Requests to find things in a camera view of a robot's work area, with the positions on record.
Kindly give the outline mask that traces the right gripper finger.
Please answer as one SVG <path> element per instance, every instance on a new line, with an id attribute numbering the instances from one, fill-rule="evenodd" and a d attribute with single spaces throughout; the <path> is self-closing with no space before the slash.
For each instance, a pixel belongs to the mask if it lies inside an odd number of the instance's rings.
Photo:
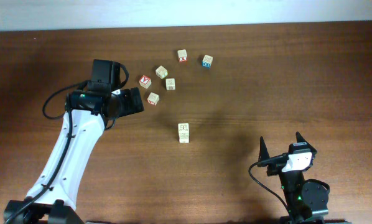
<path id="1" fill-rule="evenodd" d="M 310 143 L 308 143 L 308 141 L 306 141 L 306 140 L 304 139 L 304 137 L 301 135 L 300 132 L 297 131 L 297 132 L 295 133 L 295 137 L 296 137 L 296 141 L 297 141 L 297 143 L 305 142 L 305 143 L 306 143 L 306 146 L 310 149 L 312 155 L 313 155 L 313 156 L 316 155 L 317 150 L 316 150 L 316 149 L 315 149 L 315 148 L 314 148 Z"/>
<path id="2" fill-rule="evenodd" d="M 266 143 L 264 138 L 261 136 L 259 139 L 259 156 L 258 156 L 258 166 L 266 166 L 267 160 L 270 159 L 269 153 L 267 151 Z"/>

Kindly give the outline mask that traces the wooden block blue B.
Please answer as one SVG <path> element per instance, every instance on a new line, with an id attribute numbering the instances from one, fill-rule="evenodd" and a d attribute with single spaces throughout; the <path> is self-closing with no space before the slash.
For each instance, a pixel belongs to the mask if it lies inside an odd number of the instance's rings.
<path id="1" fill-rule="evenodd" d="M 188 123 L 178 124 L 179 142 L 189 143 L 190 141 L 190 128 Z"/>

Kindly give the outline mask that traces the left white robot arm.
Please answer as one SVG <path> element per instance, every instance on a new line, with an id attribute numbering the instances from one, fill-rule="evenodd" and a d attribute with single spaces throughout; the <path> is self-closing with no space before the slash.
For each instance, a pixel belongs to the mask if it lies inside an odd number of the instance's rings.
<path id="1" fill-rule="evenodd" d="M 63 124 L 53 151 L 24 200 L 11 200 L 5 223 L 82 223 L 76 213 L 78 189 L 91 152 L 108 121 L 144 110 L 139 88 L 67 95 Z"/>

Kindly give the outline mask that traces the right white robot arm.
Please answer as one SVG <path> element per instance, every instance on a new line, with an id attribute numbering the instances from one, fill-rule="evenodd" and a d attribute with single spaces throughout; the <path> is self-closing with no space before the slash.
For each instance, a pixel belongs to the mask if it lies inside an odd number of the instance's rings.
<path id="1" fill-rule="evenodd" d="M 260 138 L 258 166 L 267 168 L 268 176 L 278 176 L 288 215 L 281 223 L 323 223 L 328 214 L 330 186 L 316 179 L 305 179 L 304 172 L 313 166 L 317 150 L 300 133 L 287 152 L 271 157 L 263 138 Z"/>

